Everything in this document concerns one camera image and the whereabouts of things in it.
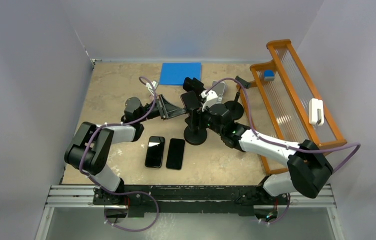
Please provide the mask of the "black round base phone stand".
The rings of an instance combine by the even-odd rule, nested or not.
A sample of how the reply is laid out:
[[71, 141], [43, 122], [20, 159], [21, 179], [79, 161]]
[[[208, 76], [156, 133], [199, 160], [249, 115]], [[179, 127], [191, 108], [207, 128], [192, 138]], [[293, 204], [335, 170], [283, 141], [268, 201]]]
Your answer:
[[198, 146], [207, 139], [207, 131], [202, 127], [201, 112], [198, 108], [188, 110], [188, 117], [185, 119], [187, 127], [184, 130], [184, 139], [191, 145]]

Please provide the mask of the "black phone purple edge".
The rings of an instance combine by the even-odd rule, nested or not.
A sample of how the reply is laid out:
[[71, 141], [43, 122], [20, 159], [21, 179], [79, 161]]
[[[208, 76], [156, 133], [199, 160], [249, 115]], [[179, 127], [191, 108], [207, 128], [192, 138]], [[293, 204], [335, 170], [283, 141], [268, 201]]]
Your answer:
[[188, 112], [191, 110], [196, 110], [202, 106], [200, 100], [198, 100], [197, 95], [194, 91], [185, 92], [180, 97], [184, 105], [184, 108]]

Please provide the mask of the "black phone white stripe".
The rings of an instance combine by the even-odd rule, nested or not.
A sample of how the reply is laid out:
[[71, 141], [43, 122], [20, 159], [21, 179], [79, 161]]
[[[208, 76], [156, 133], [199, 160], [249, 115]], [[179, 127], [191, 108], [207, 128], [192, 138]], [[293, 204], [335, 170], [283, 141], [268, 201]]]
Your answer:
[[147, 168], [160, 168], [164, 155], [165, 138], [151, 136], [148, 141], [144, 165]]

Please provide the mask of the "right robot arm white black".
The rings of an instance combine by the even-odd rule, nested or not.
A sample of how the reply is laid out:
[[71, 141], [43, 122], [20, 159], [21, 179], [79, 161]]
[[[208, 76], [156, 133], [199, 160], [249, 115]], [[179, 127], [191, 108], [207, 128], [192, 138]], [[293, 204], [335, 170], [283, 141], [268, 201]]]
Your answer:
[[231, 149], [271, 158], [287, 167], [287, 172], [267, 176], [258, 184], [256, 196], [264, 204], [278, 195], [292, 192], [314, 199], [334, 172], [314, 142], [307, 139], [302, 143], [284, 141], [260, 134], [252, 127], [234, 121], [223, 104], [205, 110], [189, 107], [187, 112], [185, 133], [190, 144], [202, 144], [207, 138], [207, 130], [211, 130]]

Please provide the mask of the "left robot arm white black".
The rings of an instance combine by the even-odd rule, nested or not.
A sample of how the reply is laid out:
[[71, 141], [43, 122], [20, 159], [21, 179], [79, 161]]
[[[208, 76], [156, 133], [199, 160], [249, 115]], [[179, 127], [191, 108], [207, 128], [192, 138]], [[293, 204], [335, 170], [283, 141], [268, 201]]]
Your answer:
[[145, 120], [157, 117], [169, 120], [185, 113], [185, 108], [170, 103], [161, 94], [146, 105], [131, 97], [125, 102], [120, 123], [83, 122], [65, 151], [64, 161], [98, 185], [108, 201], [120, 204], [125, 198], [124, 181], [107, 165], [111, 146], [139, 140]]

